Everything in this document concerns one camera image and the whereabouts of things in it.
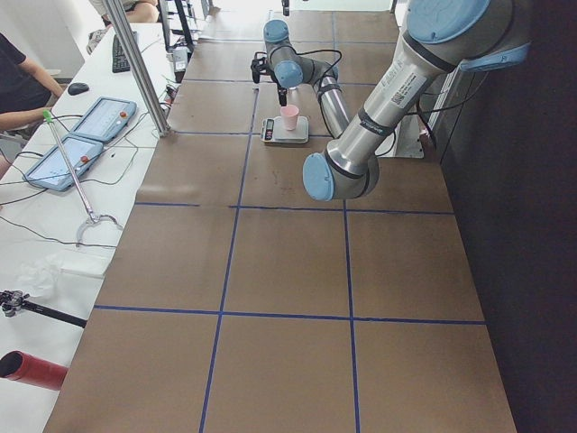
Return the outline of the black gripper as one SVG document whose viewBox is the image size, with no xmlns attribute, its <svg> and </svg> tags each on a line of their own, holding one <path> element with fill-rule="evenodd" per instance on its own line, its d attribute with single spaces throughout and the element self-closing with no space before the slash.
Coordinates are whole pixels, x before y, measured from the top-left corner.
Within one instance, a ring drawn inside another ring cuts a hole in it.
<svg viewBox="0 0 577 433">
<path fill-rule="evenodd" d="M 282 85 L 278 84 L 277 85 L 277 93 L 278 93 L 279 105 L 283 106 L 283 107 L 287 106 L 287 104 L 288 104 L 288 100 L 287 100 L 288 89 L 284 88 Z"/>
</svg>

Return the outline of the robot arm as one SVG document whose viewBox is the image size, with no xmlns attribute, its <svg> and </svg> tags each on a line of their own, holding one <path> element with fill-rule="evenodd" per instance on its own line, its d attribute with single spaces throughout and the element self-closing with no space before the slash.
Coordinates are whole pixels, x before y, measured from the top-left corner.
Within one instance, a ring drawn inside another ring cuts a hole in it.
<svg viewBox="0 0 577 433">
<path fill-rule="evenodd" d="M 375 152 L 441 74 L 508 68 L 527 58 L 530 1 L 411 1 L 388 70 L 355 116 L 349 116 L 334 66 L 298 54 L 288 25 L 263 28 L 263 71 L 279 88 L 302 83 L 316 92 L 332 141 L 303 166 L 307 194 L 319 201 L 359 198 L 379 179 Z"/>
</svg>

